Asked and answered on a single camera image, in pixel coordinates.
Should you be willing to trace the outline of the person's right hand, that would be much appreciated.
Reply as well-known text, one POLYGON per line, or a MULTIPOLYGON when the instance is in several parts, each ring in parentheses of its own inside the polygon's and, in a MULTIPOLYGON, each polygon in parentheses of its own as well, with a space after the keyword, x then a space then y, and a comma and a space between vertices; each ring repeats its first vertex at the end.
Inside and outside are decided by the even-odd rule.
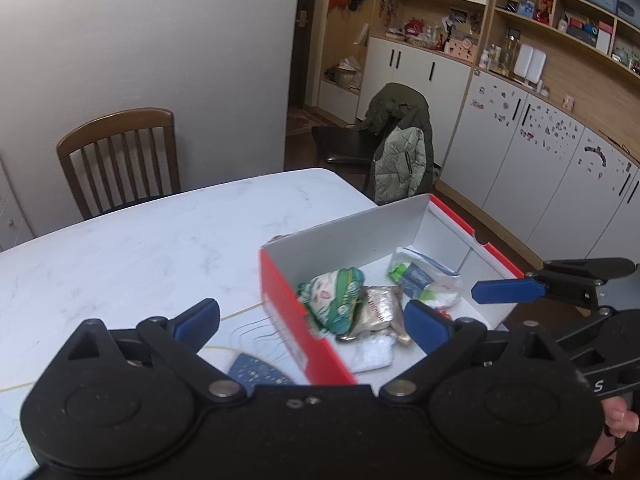
POLYGON ((626 396, 614 396, 601 403, 605 426, 599 441, 591 453, 588 465, 605 464, 609 471, 615 470, 615 451, 618 441, 639 430, 639 416, 631 411, 626 396))

